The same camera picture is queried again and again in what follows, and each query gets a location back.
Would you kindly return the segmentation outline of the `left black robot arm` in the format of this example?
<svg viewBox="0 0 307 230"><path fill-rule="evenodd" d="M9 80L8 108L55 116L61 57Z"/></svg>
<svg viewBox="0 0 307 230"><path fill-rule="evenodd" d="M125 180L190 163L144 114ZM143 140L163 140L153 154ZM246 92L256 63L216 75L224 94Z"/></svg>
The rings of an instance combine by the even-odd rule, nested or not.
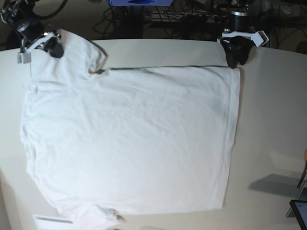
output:
<svg viewBox="0 0 307 230"><path fill-rule="evenodd" d="M240 0L226 10L224 30L217 42L224 49L228 67L235 69L239 64L245 65L252 48L266 45L269 37L255 29L247 6Z"/></svg>

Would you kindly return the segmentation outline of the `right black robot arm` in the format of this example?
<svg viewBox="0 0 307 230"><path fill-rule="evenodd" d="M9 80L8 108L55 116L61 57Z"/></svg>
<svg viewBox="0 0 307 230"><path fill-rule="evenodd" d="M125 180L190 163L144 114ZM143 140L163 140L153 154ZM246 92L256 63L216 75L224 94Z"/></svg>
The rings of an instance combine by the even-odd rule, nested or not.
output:
<svg viewBox="0 0 307 230"><path fill-rule="evenodd" d="M61 34L52 25L43 21L56 16L67 1L50 15L41 16L34 13L35 0L6 0L0 9L0 18L18 36L20 52L17 54L19 64L31 62L31 52L35 49L43 50L53 58L61 58L64 49L60 43Z"/></svg>

